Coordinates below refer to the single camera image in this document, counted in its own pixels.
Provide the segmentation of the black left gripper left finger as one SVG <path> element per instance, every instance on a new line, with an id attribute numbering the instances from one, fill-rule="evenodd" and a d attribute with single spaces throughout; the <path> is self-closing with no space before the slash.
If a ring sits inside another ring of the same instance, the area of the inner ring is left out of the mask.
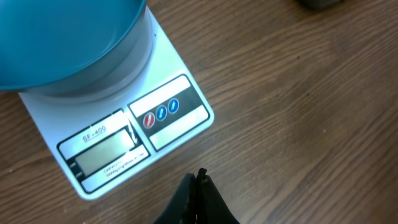
<path id="1" fill-rule="evenodd" d="M 195 203 L 193 201 L 195 175 L 184 176 L 164 211 L 154 224 L 195 223 Z"/>

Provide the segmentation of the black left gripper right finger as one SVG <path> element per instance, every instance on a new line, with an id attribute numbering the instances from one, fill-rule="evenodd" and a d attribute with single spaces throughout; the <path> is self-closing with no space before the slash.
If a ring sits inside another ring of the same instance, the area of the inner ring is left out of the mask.
<path id="1" fill-rule="evenodd" d="M 197 223 L 239 224 L 206 172 L 204 168 L 199 169 L 195 180 Z"/>

